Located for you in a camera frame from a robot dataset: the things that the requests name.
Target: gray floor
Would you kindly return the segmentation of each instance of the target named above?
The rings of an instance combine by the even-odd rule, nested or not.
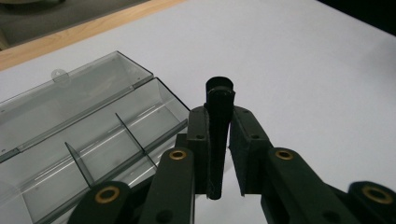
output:
[[[147,0],[46,0],[0,6],[0,30],[13,47]]]

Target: black cylindrical object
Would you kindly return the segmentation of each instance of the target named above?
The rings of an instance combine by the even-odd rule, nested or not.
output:
[[[233,116],[233,83],[227,77],[212,77],[206,82],[205,108],[209,115],[209,167],[207,196],[221,197],[227,134]]]

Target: transparent storage box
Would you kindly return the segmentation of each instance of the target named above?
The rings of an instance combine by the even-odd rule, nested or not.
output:
[[[66,222],[91,186],[153,175],[187,127],[189,109],[119,52],[52,77],[0,104],[2,224]]]

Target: wooden surface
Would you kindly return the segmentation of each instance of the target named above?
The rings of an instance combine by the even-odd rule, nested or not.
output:
[[[184,1],[185,0],[151,0],[135,7],[129,7],[111,15],[88,21],[53,35],[47,35],[26,44],[0,51],[0,71],[77,43],[80,40],[98,35],[127,22],[138,20]]]

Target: white surface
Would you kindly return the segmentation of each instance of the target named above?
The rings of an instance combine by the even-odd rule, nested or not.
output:
[[[1,72],[0,101],[114,50],[190,108],[210,77],[229,77],[235,104],[325,182],[396,190],[395,36],[312,0],[190,0]],[[265,223],[260,198],[238,196],[233,167],[224,178],[220,201],[197,199],[196,223]]]

